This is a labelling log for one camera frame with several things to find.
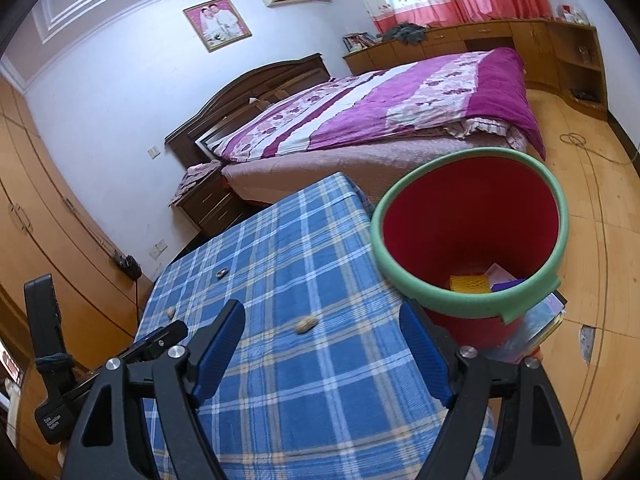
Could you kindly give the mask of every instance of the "purple comforter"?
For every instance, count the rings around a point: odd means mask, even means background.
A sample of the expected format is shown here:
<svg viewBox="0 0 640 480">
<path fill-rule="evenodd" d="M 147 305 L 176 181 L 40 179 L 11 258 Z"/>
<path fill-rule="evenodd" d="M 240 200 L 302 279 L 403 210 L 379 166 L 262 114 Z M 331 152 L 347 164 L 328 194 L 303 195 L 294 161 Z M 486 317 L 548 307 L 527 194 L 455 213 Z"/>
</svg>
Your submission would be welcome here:
<svg viewBox="0 0 640 480">
<path fill-rule="evenodd" d="M 545 158 L 527 103 L 523 62 L 510 48 L 427 59 L 331 80 L 266 110 L 227 137 L 215 154 L 232 162 L 308 152 L 424 130 L 469 117 L 519 128 Z"/>
</svg>

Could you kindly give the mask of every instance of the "screw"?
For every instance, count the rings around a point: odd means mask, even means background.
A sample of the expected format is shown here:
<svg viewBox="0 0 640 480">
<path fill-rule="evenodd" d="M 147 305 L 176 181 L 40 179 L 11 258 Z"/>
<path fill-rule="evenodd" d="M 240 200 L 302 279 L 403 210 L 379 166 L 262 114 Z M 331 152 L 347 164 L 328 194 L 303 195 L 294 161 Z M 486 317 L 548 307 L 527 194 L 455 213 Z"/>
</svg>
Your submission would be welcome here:
<svg viewBox="0 0 640 480">
<path fill-rule="evenodd" d="M 536 368 L 540 368 L 540 361 L 538 361 L 535 357 L 527 356 L 524 358 L 524 365 L 527 368 L 535 370 Z"/>
<path fill-rule="evenodd" d="M 112 357 L 107 361 L 106 367 L 107 370 L 117 370 L 118 368 L 120 368 L 121 364 L 122 361 L 120 361 L 120 359 L 118 359 L 117 357 Z"/>
<path fill-rule="evenodd" d="M 169 357 L 173 359 L 178 359 L 182 357 L 186 351 L 187 349 L 184 346 L 176 345 L 169 348 L 169 351 L 167 353 L 169 354 Z"/>
<path fill-rule="evenodd" d="M 472 346 L 463 346 L 460 347 L 460 355 L 466 359 L 473 359 L 474 357 L 478 357 L 478 350 Z"/>
</svg>

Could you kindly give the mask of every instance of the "bed frame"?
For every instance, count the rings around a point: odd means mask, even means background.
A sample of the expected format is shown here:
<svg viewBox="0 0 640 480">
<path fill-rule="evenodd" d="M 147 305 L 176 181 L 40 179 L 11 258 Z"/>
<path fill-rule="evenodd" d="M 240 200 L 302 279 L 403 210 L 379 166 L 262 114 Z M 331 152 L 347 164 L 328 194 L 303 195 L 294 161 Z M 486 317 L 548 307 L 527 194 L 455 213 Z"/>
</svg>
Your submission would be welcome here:
<svg viewBox="0 0 640 480">
<path fill-rule="evenodd" d="M 202 109 L 165 139 L 185 168 L 209 162 L 196 140 L 231 134 L 270 104 L 329 80 L 321 54 L 254 68 L 217 92 Z"/>
</svg>

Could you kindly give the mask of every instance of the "plaid tablecloth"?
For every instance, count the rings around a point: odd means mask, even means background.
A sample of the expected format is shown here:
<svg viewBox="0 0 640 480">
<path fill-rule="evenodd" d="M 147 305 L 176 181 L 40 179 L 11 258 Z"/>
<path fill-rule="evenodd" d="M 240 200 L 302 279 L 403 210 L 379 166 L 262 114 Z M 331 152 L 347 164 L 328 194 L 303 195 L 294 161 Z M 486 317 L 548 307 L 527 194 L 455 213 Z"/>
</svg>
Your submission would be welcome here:
<svg viewBox="0 0 640 480">
<path fill-rule="evenodd" d="M 327 177 L 169 266 L 138 335 L 168 323 L 193 334 L 226 300 L 246 327 L 216 395 L 198 416 L 230 479 L 413 479 L 446 410 L 398 326 L 401 295 L 379 274 L 371 207 L 343 174 Z M 227 268 L 228 274 L 216 278 Z M 297 335 L 312 314 L 319 324 Z M 146 405 L 162 478 L 174 478 L 153 401 Z M 469 479 L 481 479 L 490 416 Z"/>
</svg>

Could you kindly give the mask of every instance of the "cabinet handle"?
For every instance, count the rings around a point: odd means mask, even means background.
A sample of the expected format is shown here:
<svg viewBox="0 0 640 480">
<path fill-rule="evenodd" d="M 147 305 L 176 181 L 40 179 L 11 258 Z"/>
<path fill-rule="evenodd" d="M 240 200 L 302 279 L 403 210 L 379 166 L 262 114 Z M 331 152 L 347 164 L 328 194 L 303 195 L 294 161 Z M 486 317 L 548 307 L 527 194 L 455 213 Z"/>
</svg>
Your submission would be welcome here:
<svg viewBox="0 0 640 480">
<path fill-rule="evenodd" d="M 9 202 L 9 212 L 13 213 L 14 217 L 16 217 L 18 219 L 18 222 L 20 222 L 20 231 L 33 233 L 33 226 L 31 225 L 31 221 L 29 220 L 29 217 L 27 216 L 25 210 L 22 209 L 19 204 Z"/>
</svg>

